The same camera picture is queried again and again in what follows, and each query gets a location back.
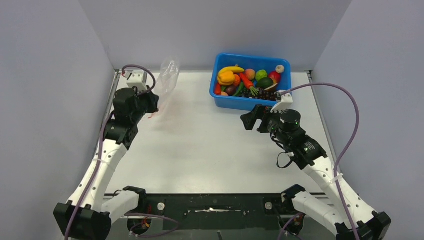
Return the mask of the clear zip top bag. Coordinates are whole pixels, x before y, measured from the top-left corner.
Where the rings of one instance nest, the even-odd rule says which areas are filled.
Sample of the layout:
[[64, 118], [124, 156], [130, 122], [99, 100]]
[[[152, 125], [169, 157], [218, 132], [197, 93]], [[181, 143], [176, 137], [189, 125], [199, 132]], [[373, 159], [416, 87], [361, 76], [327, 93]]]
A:
[[158, 117], [165, 112], [177, 86], [179, 75], [180, 62], [176, 57], [167, 57], [161, 64], [160, 73], [156, 79], [156, 86], [153, 89], [153, 93], [159, 96], [158, 111], [150, 114], [148, 119]]

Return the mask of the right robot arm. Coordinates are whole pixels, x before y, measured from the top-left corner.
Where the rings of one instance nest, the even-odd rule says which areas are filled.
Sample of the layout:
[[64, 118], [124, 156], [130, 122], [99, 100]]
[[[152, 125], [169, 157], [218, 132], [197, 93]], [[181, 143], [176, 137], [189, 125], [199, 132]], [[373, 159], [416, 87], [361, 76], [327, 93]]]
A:
[[301, 128], [301, 114], [294, 109], [281, 113], [271, 107], [256, 105], [240, 117], [244, 128], [251, 131], [261, 120], [258, 132], [270, 134], [284, 153], [308, 175], [331, 201], [329, 206], [295, 184], [281, 194], [281, 207], [289, 214], [301, 212], [329, 230], [337, 240], [382, 240], [392, 223], [385, 212], [368, 205], [344, 180], [334, 172], [334, 164], [321, 145]]

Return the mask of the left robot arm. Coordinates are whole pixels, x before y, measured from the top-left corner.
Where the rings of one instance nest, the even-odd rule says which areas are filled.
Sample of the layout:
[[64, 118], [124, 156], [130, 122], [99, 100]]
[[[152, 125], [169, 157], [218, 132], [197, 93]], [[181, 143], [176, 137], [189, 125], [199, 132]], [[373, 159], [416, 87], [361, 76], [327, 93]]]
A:
[[53, 211], [64, 239], [105, 240], [113, 223], [143, 206], [143, 188], [127, 186], [107, 202], [104, 196], [117, 166], [138, 134], [139, 122], [146, 114], [159, 110], [159, 99], [151, 91], [139, 93], [136, 87], [114, 93], [112, 111], [101, 126], [89, 168], [67, 202], [58, 203]]

